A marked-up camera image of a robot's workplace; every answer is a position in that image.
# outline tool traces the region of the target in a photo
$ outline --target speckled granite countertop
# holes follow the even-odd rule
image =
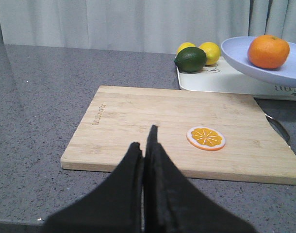
[[[109,174],[60,158],[100,85],[179,89],[173,54],[0,45],[0,232],[37,232]],[[257,100],[291,136],[296,101]],[[296,233],[296,186],[190,179],[261,233]]]

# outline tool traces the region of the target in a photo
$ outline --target orange peel rind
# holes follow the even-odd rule
[[[193,146],[202,150],[220,150],[226,143],[221,132],[205,126],[195,126],[189,129],[187,139]]]

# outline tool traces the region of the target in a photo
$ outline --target lemon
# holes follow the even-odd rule
[[[196,45],[190,42],[184,42],[178,47],[176,54],[178,54],[180,51],[187,47],[196,47]]]
[[[198,47],[187,47],[177,54],[174,62],[180,71],[197,72],[205,66],[206,55]]]
[[[221,50],[214,42],[205,42],[199,46],[200,49],[204,50],[207,61],[206,65],[215,64],[221,55]]]

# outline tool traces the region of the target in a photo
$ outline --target white tray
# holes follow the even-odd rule
[[[265,83],[231,67],[224,57],[197,73],[177,69],[181,90],[251,94],[259,99],[296,100],[296,88]]]

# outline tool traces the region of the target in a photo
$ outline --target blue plate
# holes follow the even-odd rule
[[[233,37],[221,44],[225,60],[230,66],[252,78],[288,87],[296,87],[296,44],[289,43],[290,53],[286,62],[277,69],[262,69],[247,58],[247,50],[254,36]]]

